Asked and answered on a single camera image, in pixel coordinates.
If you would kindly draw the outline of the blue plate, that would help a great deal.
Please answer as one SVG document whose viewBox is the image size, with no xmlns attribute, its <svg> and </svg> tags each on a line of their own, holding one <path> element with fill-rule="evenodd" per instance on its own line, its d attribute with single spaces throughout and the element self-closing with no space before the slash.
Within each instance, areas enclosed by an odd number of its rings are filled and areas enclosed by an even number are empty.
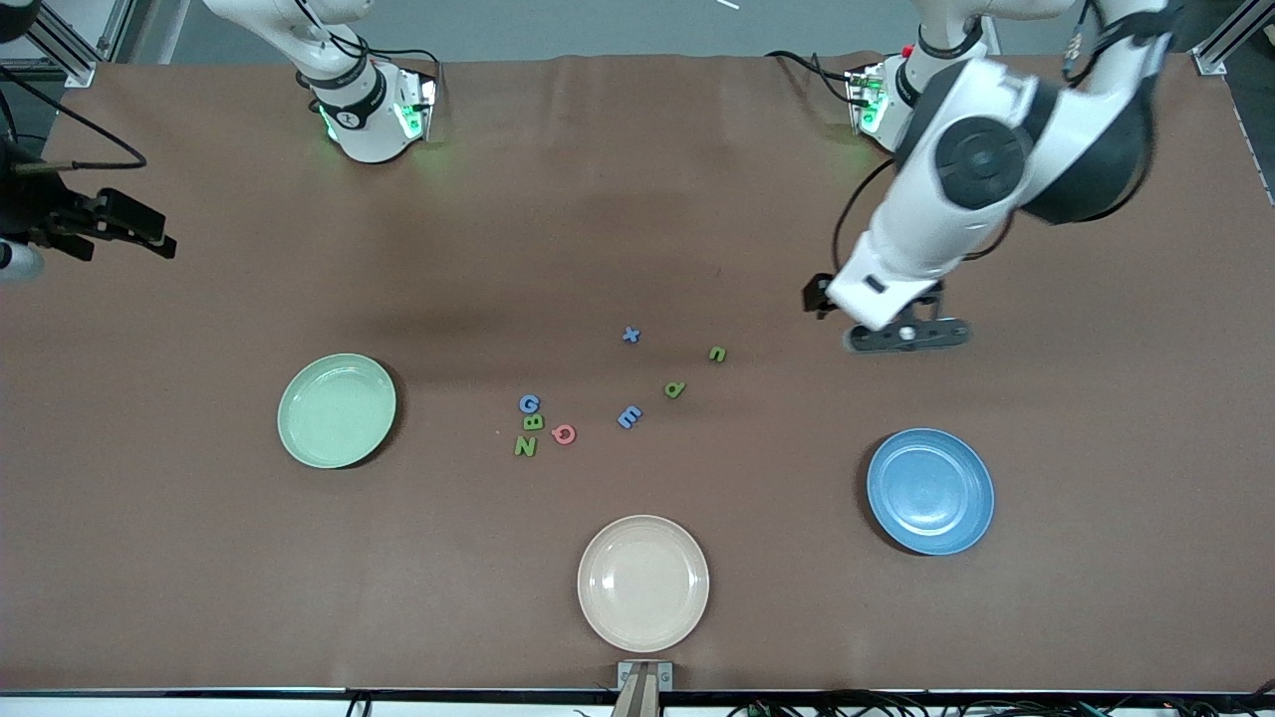
<svg viewBox="0 0 1275 717">
<path fill-rule="evenodd" d="M 901 549 L 952 558 L 991 529 L 996 496 L 984 461 L 938 427 L 907 427 L 881 443 L 867 464 L 867 504 Z"/>
</svg>

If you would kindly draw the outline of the light green plate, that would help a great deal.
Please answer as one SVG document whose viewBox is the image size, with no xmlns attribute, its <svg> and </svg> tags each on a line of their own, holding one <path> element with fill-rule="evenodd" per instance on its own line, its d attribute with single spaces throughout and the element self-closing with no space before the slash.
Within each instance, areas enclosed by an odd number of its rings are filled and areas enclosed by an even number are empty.
<svg viewBox="0 0 1275 717">
<path fill-rule="evenodd" d="M 335 353 L 301 367 L 280 395 L 280 444 L 303 466 L 343 469 L 377 452 L 394 427 L 399 395 L 376 358 Z"/>
</svg>

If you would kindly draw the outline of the beige plate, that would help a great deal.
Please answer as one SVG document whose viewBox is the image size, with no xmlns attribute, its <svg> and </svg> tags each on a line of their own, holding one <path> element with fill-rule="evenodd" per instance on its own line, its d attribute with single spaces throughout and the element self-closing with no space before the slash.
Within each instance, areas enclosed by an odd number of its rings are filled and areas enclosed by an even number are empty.
<svg viewBox="0 0 1275 717">
<path fill-rule="evenodd" d="M 704 550 L 677 522 L 627 515 L 583 550 L 578 603 L 597 637 L 629 653 L 655 654 L 687 639 L 708 609 Z"/>
</svg>

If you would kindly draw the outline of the brown table cover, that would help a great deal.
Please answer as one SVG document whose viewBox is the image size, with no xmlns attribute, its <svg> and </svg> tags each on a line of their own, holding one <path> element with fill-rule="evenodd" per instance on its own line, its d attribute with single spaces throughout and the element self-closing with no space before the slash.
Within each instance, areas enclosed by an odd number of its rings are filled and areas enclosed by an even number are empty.
<svg viewBox="0 0 1275 717">
<path fill-rule="evenodd" d="M 382 166 L 280 65 L 68 94 L 149 159 L 69 185 L 156 207 L 178 253 L 51 251 L 0 287 L 0 688 L 611 683 L 575 580 L 632 514 L 711 570 L 666 653 L 683 688 L 1275 677 L 1275 207 L 1224 82 L 1170 59 L 1133 202 L 1020 216 L 952 272 L 969 344 L 870 356 L 799 292 L 880 158 L 792 65 L 567 56 L 445 87 Z M 275 417 L 335 353 L 386 367 L 397 420 L 316 469 Z M 989 469 L 974 549 L 876 523 L 867 464 L 907 427 Z"/>
</svg>

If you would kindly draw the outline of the aluminium frame profile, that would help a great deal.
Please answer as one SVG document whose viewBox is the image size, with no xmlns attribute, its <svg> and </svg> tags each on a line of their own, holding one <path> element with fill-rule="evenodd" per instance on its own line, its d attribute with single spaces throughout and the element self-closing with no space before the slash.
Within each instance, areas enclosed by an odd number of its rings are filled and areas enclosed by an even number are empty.
<svg viewBox="0 0 1275 717">
<path fill-rule="evenodd" d="M 127 27 L 140 3 L 41 0 L 33 27 L 0 47 L 0 61 L 20 77 L 62 77 L 68 88 L 87 88 L 99 64 L 125 57 Z"/>
<path fill-rule="evenodd" d="M 1225 77 L 1225 60 L 1250 37 L 1275 22 L 1275 0 L 1241 0 L 1239 6 L 1191 48 L 1200 77 Z"/>
</svg>

